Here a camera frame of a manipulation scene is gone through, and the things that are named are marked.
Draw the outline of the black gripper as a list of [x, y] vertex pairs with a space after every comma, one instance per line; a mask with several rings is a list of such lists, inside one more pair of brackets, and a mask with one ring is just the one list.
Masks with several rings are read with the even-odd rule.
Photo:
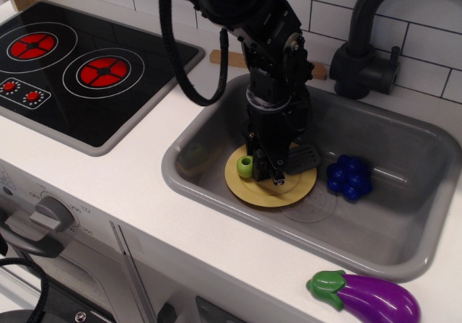
[[246, 145], [247, 153], [253, 154], [253, 179], [263, 181], [271, 177], [275, 186], [284, 185], [289, 146], [311, 122], [310, 96], [292, 96], [277, 105], [248, 95], [247, 112]]

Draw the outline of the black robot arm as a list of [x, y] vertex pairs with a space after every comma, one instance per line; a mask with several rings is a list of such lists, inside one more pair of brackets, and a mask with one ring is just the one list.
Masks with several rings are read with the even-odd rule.
[[289, 147], [310, 125], [312, 77], [301, 23], [286, 0], [191, 0], [203, 17], [241, 43], [250, 72], [242, 127], [253, 178], [285, 182]]

